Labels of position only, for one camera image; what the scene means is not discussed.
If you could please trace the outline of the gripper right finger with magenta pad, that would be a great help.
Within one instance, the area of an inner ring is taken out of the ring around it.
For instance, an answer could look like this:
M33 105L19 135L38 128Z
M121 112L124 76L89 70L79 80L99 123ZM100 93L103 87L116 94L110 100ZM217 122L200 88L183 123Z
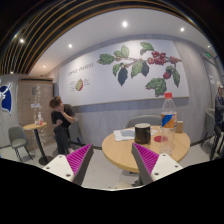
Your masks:
M168 154L157 154L142 145L132 144L132 155L139 170L139 183L147 185L182 169Z

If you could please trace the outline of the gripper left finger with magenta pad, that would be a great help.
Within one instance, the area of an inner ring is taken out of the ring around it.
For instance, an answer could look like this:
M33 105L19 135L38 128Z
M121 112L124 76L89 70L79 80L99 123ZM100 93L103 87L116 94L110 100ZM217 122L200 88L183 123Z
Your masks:
M81 186L93 155L93 145L85 145L67 156L58 155L44 170Z

